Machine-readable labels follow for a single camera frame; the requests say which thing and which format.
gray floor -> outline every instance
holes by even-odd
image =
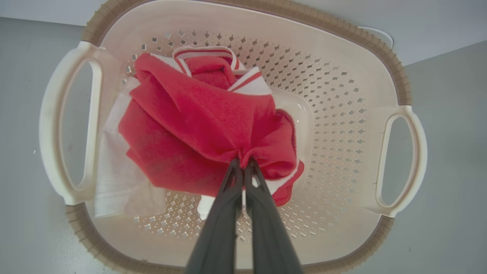
[[[77,243],[38,151],[44,89],[81,32],[81,27],[0,18],[2,273],[112,273]],[[349,273],[485,274],[487,42],[409,65],[406,71],[413,109],[429,141],[428,170],[383,246]],[[86,111],[85,106],[78,111]],[[404,124],[394,125],[384,190],[389,200],[407,176],[402,164],[409,160],[402,157],[411,153],[408,136]]]

white cloth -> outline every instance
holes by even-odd
[[[139,84],[135,78],[128,79],[103,127],[94,197],[95,217],[155,215],[166,211],[165,190],[153,187],[127,157],[129,145],[118,132],[118,124],[131,100],[129,92]]]

red cloth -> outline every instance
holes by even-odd
[[[236,157],[242,168],[253,157],[266,180],[290,175],[297,168],[294,125],[272,96],[228,91],[236,78],[224,58],[185,62],[192,77],[149,54],[135,62],[141,84],[131,92],[119,132],[130,145],[127,156],[152,184],[215,196]],[[274,193],[277,205],[290,199],[294,180]]]

white plastic basket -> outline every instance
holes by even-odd
[[[89,252],[121,272],[178,273],[185,266],[204,224],[194,215],[198,197],[168,191],[162,215],[93,218],[99,133],[139,54],[224,45],[245,66],[261,67],[270,86],[301,96],[312,111],[312,130],[298,133],[298,139],[312,140],[307,172],[279,209],[305,270],[335,273],[358,265],[411,202],[426,168],[426,139],[400,62],[365,30],[296,3],[219,2],[109,0],[54,71],[42,103],[40,148],[75,233]],[[74,186],[61,152],[60,125],[70,85],[86,61],[93,68],[88,140],[84,177]],[[387,205],[382,178],[397,117],[409,125],[413,163],[403,192]],[[242,218],[237,268],[251,269],[250,220]]]

basket rim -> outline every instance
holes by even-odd
[[[81,40],[100,46],[111,26],[131,9],[152,0],[108,0],[95,12],[82,34]],[[384,42],[369,34],[366,30],[347,23],[337,17],[328,15],[308,6],[289,0],[204,0],[206,2],[229,5],[253,11],[263,12],[303,23],[328,33],[337,35],[358,44],[379,58],[389,71],[397,94],[398,105],[411,105],[411,91],[404,67],[392,49]],[[112,247],[96,230],[85,203],[66,206],[70,224],[87,248],[88,252],[104,265],[121,273],[183,273],[181,268],[148,263],[130,258]],[[332,261],[303,266],[305,273],[328,274],[348,271],[372,256],[387,238],[394,218],[381,216],[375,230],[369,238],[354,252]],[[237,273],[250,273],[238,270]]]

